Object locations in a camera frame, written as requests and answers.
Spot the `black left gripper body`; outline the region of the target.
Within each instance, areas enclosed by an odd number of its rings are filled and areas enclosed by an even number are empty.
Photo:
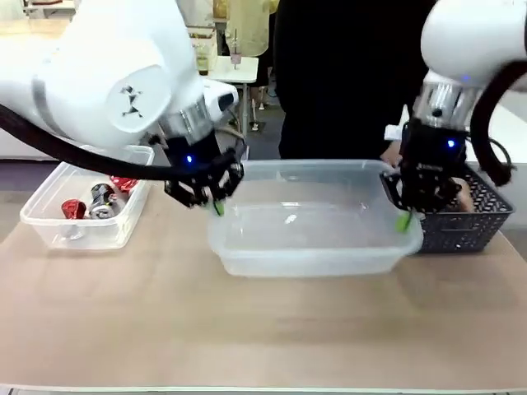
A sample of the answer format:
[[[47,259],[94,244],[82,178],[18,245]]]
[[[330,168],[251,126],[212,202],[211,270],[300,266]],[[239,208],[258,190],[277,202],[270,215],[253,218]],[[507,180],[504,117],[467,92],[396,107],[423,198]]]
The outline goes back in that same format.
[[[185,137],[168,138],[164,152],[170,167],[178,171],[168,181],[183,181],[195,174],[218,177],[231,164],[229,157],[225,158],[219,148],[215,130],[194,144]]]

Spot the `person's left hand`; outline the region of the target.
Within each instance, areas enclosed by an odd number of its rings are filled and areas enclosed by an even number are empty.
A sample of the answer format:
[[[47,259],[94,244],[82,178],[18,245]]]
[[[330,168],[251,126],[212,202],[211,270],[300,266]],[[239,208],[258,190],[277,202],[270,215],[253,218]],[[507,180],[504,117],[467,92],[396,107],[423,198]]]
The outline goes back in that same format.
[[[380,158],[388,165],[396,168],[402,160],[400,149],[401,141],[392,141],[389,143],[387,149],[381,154]]]

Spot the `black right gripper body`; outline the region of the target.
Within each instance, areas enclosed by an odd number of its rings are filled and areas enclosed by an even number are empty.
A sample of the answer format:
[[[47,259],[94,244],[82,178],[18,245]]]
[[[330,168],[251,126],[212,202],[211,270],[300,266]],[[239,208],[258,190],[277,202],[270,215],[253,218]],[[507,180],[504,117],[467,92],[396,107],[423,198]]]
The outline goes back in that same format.
[[[403,185],[455,184],[466,159],[466,137],[466,132],[406,122],[399,165]]]

